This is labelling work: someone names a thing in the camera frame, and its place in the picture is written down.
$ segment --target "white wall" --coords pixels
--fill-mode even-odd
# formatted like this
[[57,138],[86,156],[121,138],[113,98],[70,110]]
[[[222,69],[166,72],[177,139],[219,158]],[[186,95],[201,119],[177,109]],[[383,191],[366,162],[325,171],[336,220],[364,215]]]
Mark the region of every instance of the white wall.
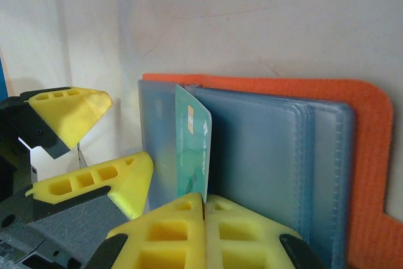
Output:
[[373,82],[395,105],[387,212],[403,221],[403,0],[0,0],[0,34],[10,93],[111,94],[82,143],[89,164],[140,149],[144,72]]

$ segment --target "blue card holder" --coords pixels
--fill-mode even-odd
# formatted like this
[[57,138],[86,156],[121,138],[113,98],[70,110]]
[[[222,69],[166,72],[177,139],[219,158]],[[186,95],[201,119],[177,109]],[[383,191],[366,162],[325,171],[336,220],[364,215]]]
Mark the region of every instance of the blue card holder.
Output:
[[314,112],[293,101],[185,87],[212,115],[208,192],[309,238]]
[[346,267],[347,227],[355,113],[345,103],[284,98],[188,87],[196,91],[214,91],[216,94],[235,94],[245,98],[272,99],[279,102],[297,102],[314,112],[314,171],[312,174],[312,206],[309,232],[305,240],[328,268]]

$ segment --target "orange felt pad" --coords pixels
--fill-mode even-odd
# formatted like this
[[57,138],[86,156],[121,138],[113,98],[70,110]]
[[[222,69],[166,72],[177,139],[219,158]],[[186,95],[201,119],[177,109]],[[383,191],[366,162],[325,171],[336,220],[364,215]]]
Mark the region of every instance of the orange felt pad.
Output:
[[272,79],[180,74],[144,74],[143,79],[349,104],[356,112],[357,125],[348,263],[354,269],[403,268],[403,224],[383,211],[393,108],[389,97],[381,89],[352,79]]

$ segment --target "yellow foam block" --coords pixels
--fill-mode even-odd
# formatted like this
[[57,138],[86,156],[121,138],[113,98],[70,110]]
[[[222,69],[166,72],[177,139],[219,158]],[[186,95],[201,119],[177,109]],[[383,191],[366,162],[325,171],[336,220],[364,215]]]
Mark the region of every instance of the yellow foam block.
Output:
[[207,197],[208,269],[295,269],[280,243],[293,229],[215,195]]
[[26,196],[57,204],[110,186],[112,202],[129,218],[142,215],[154,165],[146,152],[107,161],[33,184]]
[[108,93],[70,88],[39,93],[26,101],[72,149],[112,106]]
[[128,238],[112,269],[205,269],[203,202],[189,193],[108,234]]

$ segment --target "green card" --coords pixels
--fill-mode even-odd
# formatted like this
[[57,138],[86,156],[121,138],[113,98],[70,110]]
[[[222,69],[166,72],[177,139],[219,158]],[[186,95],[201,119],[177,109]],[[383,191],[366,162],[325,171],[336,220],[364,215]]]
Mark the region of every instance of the green card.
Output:
[[212,116],[187,90],[175,90],[178,196],[200,192],[207,198]]

